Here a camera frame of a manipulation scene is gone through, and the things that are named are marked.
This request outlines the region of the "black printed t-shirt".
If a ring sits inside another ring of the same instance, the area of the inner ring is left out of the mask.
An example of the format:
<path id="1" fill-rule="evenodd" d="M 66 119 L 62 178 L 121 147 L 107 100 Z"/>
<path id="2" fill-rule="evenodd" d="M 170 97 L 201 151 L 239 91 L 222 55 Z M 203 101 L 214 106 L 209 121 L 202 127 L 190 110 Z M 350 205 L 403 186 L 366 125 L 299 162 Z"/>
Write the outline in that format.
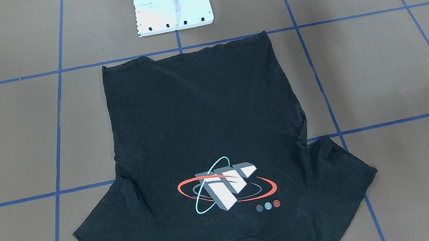
<path id="1" fill-rule="evenodd" d="M 307 141 L 265 32 L 101 70 L 116 178 L 78 241 L 341 241 L 376 176 Z"/>

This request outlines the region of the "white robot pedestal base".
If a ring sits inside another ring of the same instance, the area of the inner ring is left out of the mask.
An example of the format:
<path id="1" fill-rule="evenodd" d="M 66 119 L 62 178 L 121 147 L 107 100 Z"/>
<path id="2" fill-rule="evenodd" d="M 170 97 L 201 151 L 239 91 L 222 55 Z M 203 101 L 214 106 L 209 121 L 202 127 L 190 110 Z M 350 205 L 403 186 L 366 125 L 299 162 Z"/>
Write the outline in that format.
<path id="1" fill-rule="evenodd" d="M 212 24 L 210 0 L 133 0 L 138 37 Z"/>

